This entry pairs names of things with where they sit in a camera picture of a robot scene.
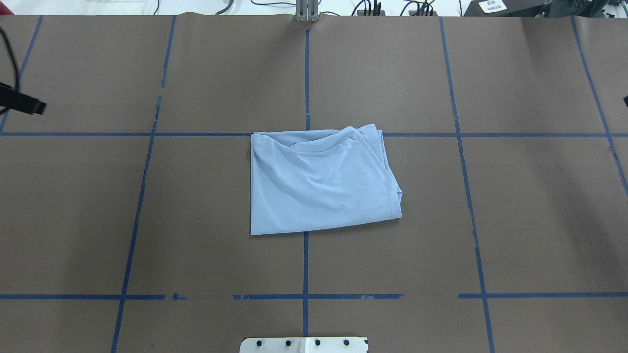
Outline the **light blue t-shirt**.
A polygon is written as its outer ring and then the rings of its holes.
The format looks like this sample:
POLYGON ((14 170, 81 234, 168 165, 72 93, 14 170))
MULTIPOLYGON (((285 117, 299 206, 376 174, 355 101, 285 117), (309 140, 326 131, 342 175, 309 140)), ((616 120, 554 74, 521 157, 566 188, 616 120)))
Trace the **light blue t-shirt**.
POLYGON ((382 130, 254 132, 250 234, 310 232, 402 217, 382 130))

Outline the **aluminium frame post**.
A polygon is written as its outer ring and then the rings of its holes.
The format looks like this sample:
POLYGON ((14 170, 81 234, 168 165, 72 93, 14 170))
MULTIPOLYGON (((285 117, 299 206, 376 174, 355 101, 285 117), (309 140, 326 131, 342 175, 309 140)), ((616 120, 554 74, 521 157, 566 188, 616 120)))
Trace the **aluminium frame post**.
POLYGON ((320 11, 318 0, 296 0, 295 20, 297 23, 318 22, 320 11))

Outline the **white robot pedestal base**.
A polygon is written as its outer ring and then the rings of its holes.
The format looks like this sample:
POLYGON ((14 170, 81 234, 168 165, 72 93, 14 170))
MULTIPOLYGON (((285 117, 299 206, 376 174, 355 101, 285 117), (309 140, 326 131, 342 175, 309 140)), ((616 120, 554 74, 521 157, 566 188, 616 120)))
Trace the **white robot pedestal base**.
POLYGON ((367 353, 368 338, 348 337, 254 337, 244 339, 240 353, 367 353))

